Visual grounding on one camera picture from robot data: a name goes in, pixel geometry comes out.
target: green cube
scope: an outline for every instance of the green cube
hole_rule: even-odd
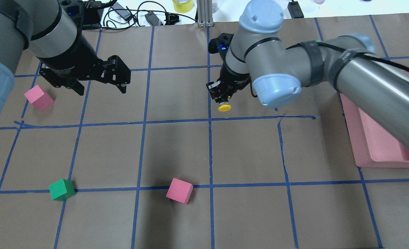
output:
[[[61,179],[49,185],[52,200],[62,202],[67,198],[75,195],[75,190],[72,182]]]

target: pink bin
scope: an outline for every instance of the pink bin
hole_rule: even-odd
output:
[[[409,150],[341,94],[353,156],[358,167],[409,168]]]

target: cube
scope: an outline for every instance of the cube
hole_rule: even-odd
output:
[[[169,187],[166,197],[171,200],[187,204],[193,188],[194,186],[192,184],[174,178],[172,180],[171,186]]]
[[[74,186],[71,181],[61,179],[49,185],[52,200],[62,202],[67,198],[75,195]]]
[[[43,111],[52,103],[54,103],[54,100],[51,98],[51,96],[49,96],[47,92],[41,89],[39,85],[35,85],[33,88],[27,91],[25,93],[25,97],[33,106],[35,106],[40,111]]]

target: yellow object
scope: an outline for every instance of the yellow object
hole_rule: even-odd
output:
[[[189,12],[194,6],[192,0],[172,0],[172,2],[174,3],[175,11],[180,13]]]
[[[219,107],[218,107],[218,110],[220,111],[220,112],[227,112],[227,111],[229,111],[230,109],[232,108],[232,106],[230,105],[230,104],[221,104]]]

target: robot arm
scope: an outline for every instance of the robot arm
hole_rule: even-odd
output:
[[[223,66],[218,80],[206,86],[219,110],[230,109],[228,99],[250,82],[261,104],[276,108],[296,100],[301,87],[329,81],[409,148],[408,73],[364,56],[375,46],[362,34],[284,49],[277,34],[282,22],[277,3],[252,0],[233,36],[211,40],[209,52],[220,52]]]
[[[72,1],[60,2],[65,7]],[[83,4],[74,6],[73,13],[83,12],[76,9]],[[27,48],[42,62],[39,73],[54,87],[83,95],[78,80],[97,80],[126,92],[129,68],[116,55],[107,61],[98,58],[81,34],[83,21],[74,22],[57,0],[0,0],[0,112],[13,88],[21,51]]]

